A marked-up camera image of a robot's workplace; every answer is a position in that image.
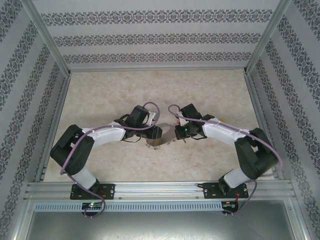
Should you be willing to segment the grey sheet metal panel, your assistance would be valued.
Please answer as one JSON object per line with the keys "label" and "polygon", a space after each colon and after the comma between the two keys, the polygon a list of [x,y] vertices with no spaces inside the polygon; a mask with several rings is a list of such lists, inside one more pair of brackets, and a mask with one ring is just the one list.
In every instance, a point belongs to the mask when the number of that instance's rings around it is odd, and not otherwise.
{"label": "grey sheet metal panel", "polygon": [[304,240],[283,217],[259,220],[218,212],[37,212],[26,240]]}

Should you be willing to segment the aluminium back frame rail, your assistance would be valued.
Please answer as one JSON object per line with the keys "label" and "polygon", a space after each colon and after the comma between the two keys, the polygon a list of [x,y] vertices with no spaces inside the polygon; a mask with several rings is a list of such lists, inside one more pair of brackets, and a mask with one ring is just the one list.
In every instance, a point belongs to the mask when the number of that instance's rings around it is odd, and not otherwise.
{"label": "aluminium back frame rail", "polygon": [[239,66],[192,66],[192,67],[112,67],[112,68],[83,68],[71,69],[70,73],[97,73],[97,72],[150,72],[150,71],[233,71],[245,70],[245,67]]}

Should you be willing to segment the aluminium side frame rail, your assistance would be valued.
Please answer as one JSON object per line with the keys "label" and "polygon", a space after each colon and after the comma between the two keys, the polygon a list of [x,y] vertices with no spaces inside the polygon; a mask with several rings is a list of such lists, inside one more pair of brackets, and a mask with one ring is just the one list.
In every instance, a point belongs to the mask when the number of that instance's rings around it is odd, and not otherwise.
{"label": "aluminium side frame rail", "polygon": [[259,101],[259,97],[257,95],[257,91],[255,89],[255,86],[253,84],[252,78],[249,74],[245,73],[244,74],[244,80],[248,89],[248,93],[252,102],[252,106],[254,109],[254,113],[257,119],[257,123],[259,127],[265,132],[266,137],[268,138],[269,142],[271,143],[271,147],[273,147],[272,151],[274,152],[276,159],[278,160],[278,163],[272,167],[272,176],[277,178],[278,180],[284,180],[284,176],[282,173],[282,168],[283,168],[283,161],[280,155],[277,153],[277,151],[274,148],[273,141],[271,138],[271,135],[268,130],[267,123],[265,121],[265,116],[263,112],[263,108],[261,107],[261,103]]}
{"label": "aluminium side frame rail", "polygon": [[66,100],[68,88],[70,85],[72,74],[70,73],[65,80],[63,81],[63,84],[61,85],[60,92],[57,98],[57,102],[53,111],[53,115],[51,118],[50,126],[48,128],[47,137],[45,139],[45,145],[42,149],[42,152],[40,154],[39,163],[37,165],[37,169],[33,178],[33,182],[40,182],[42,180],[43,170],[47,166],[49,159],[50,159],[50,151],[53,146],[55,136],[57,133],[59,121],[61,118],[62,110],[64,107],[64,103]]}

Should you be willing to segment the aluminium mounting rail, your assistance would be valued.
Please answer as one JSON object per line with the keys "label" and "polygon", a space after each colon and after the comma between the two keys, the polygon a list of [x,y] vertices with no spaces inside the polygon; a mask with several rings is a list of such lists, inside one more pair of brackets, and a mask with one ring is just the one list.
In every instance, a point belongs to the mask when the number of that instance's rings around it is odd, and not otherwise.
{"label": "aluminium mounting rail", "polygon": [[[72,182],[31,182],[23,200],[67,202]],[[114,202],[177,202],[204,200],[204,191],[194,181],[115,182]],[[296,200],[290,180],[258,180],[251,200]]]}

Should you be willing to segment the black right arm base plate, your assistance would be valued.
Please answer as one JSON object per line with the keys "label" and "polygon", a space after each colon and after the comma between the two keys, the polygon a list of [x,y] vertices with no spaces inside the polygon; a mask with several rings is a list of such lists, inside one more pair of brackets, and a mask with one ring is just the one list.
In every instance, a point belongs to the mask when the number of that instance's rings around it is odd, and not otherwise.
{"label": "black right arm base plate", "polygon": [[247,199],[249,197],[247,185],[240,184],[236,188],[232,188],[227,193],[223,193],[219,187],[218,182],[204,182],[197,185],[203,189],[203,196],[205,199]]}

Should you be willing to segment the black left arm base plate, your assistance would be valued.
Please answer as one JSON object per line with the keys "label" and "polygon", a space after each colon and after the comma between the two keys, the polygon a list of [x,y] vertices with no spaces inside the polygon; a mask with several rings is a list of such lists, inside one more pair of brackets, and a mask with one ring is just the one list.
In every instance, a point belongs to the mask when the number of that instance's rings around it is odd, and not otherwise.
{"label": "black left arm base plate", "polygon": [[[90,189],[91,192],[99,195],[104,200],[113,200],[115,185],[111,183],[96,183]],[[98,200],[99,198],[83,190],[77,184],[73,184],[70,192],[71,200]]]}

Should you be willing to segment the aluminium frame post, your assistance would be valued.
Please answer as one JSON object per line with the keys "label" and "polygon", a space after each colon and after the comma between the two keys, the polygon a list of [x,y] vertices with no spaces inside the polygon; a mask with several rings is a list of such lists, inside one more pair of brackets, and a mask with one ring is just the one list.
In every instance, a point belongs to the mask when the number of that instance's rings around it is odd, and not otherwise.
{"label": "aluminium frame post", "polygon": [[274,31],[277,28],[281,18],[285,14],[286,10],[289,7],[289,4],[292,0],[280,0],[277,7],[275,8],[270,20],[262,33],[256,47],[254,48],[246,66],[244,67],[243,73],[248,75],[254,68],[256,62],[258,61],[259,57],[261,56],[263,50],[265,49],[267,43],[269,42],[270,38],[272,37]]}
{"label": "aluminium frame post", "polygon": [[53,58],[57,62],[60,69],[66,74],[70,75],[71,71],[68,68],[68,65],[61,54],[54,38],[52,37],[48,27],[46,26],[41,14],[36,8],[33,0],[20,0],[22,6],[25,8],[27,14],[31,18],[33,24],[35,25],[37,31],[41,35],[44,43],[47,45],[48,49],[50,50]]}

